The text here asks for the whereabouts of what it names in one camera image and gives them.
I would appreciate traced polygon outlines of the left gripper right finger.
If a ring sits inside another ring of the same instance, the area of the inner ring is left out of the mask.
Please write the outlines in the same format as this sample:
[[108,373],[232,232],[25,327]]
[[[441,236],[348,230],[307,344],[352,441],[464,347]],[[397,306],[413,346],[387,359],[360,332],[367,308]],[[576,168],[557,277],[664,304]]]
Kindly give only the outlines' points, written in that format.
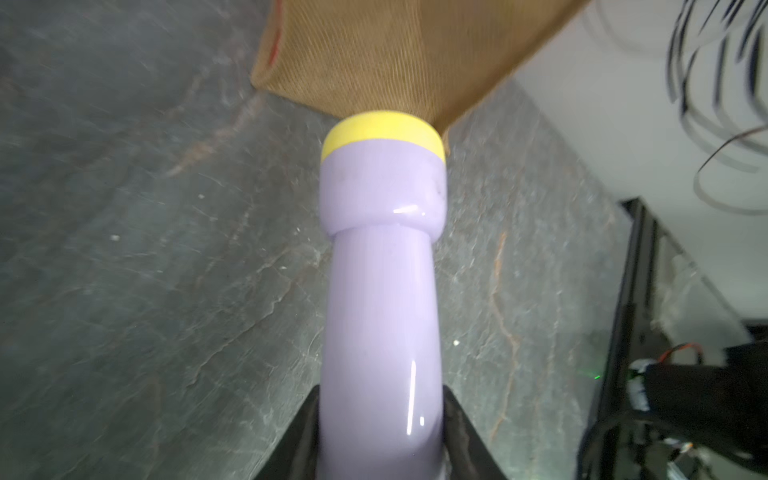
[[457,397],[443,386],[443,445],[450,480],[506,480]]

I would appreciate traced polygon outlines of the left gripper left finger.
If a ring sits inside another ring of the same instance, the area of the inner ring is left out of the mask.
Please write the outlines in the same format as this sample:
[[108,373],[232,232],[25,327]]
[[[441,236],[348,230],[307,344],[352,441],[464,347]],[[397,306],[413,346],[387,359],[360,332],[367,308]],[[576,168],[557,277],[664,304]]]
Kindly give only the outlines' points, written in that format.
[[319,397],[315,385],[255,480],[314,480],[319,458]]

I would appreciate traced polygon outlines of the purple flashlight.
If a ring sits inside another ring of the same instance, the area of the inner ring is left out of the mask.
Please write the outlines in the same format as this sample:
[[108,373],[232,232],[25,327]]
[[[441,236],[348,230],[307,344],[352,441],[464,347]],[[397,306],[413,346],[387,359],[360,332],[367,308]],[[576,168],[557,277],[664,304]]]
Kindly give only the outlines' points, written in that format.
[[319,392],[321,479],[440,479],[443,382],[433,246],[447,214],[440,135],[396,111],[326,137],[332,242]]

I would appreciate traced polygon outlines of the brown jute tote bag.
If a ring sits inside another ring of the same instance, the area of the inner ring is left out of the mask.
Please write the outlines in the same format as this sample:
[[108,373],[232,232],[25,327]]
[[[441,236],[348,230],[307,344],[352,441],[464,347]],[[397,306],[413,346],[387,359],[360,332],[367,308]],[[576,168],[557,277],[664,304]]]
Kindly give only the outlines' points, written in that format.
[[579,0],[275,1],[251,82],[337,118],[396,110],[444,134],[583,6]]

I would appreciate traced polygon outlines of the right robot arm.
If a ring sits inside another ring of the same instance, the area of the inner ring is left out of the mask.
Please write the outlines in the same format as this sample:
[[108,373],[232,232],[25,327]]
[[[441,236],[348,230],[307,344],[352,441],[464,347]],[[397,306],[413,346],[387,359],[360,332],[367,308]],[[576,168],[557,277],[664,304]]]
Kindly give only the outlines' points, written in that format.
[[767,472],[767,343],[729,347],[723,366],[638,359],[632,407],[656,424],[742,467]]

